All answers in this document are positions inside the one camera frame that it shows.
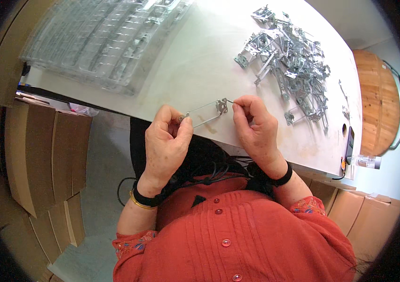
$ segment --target hand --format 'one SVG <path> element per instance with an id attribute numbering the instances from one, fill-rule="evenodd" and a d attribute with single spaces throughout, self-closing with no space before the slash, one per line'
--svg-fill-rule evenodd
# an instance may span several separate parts
<path id="1" fill-rule="evenodd" d="M 163 105 L 145 131 L 147 164 L 137 185 L 143 196 L 153 198 L 159 194 L 186 157 L 194 129 L 190 117 L 179 123 L 181 115 Z"/>
<path id="2" fill-rule="evenodd" d="M 270 178 L 285 175 L 287 164 L 277 148 L 278 121 L 263 100 L 252 95 L 239 97 L 234 100 L 233 111 L 239 141 L 248 155 Z"/>

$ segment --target clear plastic container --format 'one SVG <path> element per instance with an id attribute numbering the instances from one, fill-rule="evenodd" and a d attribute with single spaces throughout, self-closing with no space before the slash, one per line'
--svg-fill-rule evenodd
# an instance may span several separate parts
<path id="1" fill-rule="evenodd" d="M 134 95 L 193 0 L 60 0 L 22 51 L 28 65 Z"/>

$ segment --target woman's left hand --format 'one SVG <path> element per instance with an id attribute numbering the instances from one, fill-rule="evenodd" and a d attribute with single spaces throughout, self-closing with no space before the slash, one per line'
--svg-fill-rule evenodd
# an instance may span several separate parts
<path id="1" fill-rule="evenodd" d="M 163 105 L 145 131 L 147 164 L 137 186 L 143 196 L 159 194 L 186 157 L 194 129 L 190 117 L 180 124 L 180 116 L 173 107 Z"/>

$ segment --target woman's right hand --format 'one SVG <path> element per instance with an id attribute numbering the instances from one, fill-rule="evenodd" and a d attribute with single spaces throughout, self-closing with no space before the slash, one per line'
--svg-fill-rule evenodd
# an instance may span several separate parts
<path id="1" fill-rule="evenodd" d="M 270 178 L 283 177 L 287 163 L 277 148 L 278 120 L 267 111 L 263 100 L 252 95 L 239 97 L 234 100 L 233 111 L 244 150 Z"/>

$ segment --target white wall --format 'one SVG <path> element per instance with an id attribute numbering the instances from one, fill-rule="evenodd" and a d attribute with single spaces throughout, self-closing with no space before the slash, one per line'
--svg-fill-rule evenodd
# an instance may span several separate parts
<path id="1" fill-rule="evenodd" d="M 400 74 L 400 52 L 394 38 L 366 48 L 380 59 L 386 60 Z M 395 138 L 399 139 L 400 130 Z M 379 170 L 366 167 L 358 167 L 355 180 L 342 180 L 343 183 L 355 186 L 357 190 L 366 193 L 378 193 L 400 200 L 400 145 L 396 150 L 387 151 L 382 156 L 382 163 Z"/>
<path id="2" fill-rule="evenodd" d="M 364 49 L 392 37 L 371 0 L 305 0 L 341 35 L 350 49 Z"/>

